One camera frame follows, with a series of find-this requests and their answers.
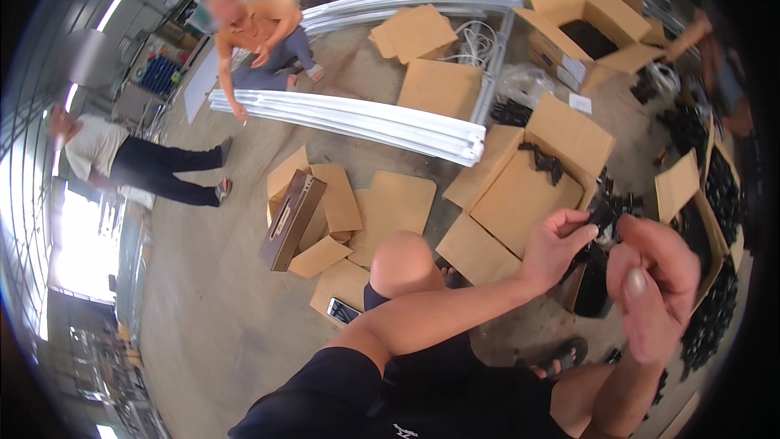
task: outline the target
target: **dark blue pants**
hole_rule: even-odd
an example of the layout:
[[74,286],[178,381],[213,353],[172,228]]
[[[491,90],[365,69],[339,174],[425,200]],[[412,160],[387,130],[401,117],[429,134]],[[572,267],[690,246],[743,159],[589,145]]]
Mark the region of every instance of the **dark blue pants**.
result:
[[287,36],[271,52],[268,63],[257,68],[239,68],[232,73],[233,88],[245,90],[287,90],[287,75],[277,74],[288,61],[298,58],[307,70],[314,67],[309,39],[300,27]]

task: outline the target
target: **metal rail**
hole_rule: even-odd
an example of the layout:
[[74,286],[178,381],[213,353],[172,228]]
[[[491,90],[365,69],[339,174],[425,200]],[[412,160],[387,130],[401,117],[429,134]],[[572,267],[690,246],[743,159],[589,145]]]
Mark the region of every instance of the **metal rail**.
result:
[[[381,142],[472,167],[482,157],[485,127],[436,113],[313,93],[237,90],[249,115]],[[211,109],[232,112],[222,90]]]

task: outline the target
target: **sandal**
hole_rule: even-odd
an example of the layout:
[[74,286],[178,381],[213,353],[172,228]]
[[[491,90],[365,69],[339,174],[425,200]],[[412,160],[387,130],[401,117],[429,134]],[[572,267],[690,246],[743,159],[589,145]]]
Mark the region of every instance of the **sandal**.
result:
[[325,73],[325,70],[319,63],[315,63],[313,67],[306,71],[306,75],[309,77],[309,80],[311,80],[312,83],[317,83],[322,80],[323,73]]
[[214,193],[217,195],[219,205],[222,205],[228,198],[231,190],[233,190],[233,182],[229,178],[223,178],[220,184],[214,187]]
[[[574,349],[574,359],[572,359],[572,349]],[[585,360],[587,355],[587,341],[584,337],[572,337],[565,341],[558,348],[553,356],[537,364],[537,366],[544,370],[547,374],[547,378],[558,373],[563,373],[570,369],[574,369],[580,366]],[[555,371],[555,360],[558,360],[561,364],[561,370]]]

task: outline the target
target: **hand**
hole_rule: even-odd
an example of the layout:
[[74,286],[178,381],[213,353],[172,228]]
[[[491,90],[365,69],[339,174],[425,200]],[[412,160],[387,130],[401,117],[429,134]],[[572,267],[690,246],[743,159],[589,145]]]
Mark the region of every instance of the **hand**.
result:
[[233,109],[233,115],[236,116],[236,119],[239,121],[246,122],[249,118],[249,112],[247,112],[247,108],[241,105],[239,102],[231,102],[230,108]]
[[623,243],[609,253],[607,293],[620,307],[632,356],[666,365],[683,336],[699,286],[699,259],[677,232],[624,215]]
[[533,226],[518,276],[534,295],[558,284],[574,256],[598,236],[594,224],[583,226],[589,216],[588,211],[560,209]]
[[258,48],[254,51],[254,53],[257,54],[258,57],[255,58],[254,61],[252,61],[252,64],[250,66],[252,68],[257,68],[268,63],[268,60],[271,59],[271,52],[273,50],[274,50],[274,46],[270,43],[259,45]]

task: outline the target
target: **phone screen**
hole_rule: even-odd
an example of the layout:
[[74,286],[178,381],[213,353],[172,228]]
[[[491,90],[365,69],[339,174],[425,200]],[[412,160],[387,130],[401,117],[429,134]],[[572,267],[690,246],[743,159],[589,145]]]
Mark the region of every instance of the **phone screen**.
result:
[[331,298],[331,303],[327,306],[327,315],[346,325],[355,320],[360,312],[336,298]]

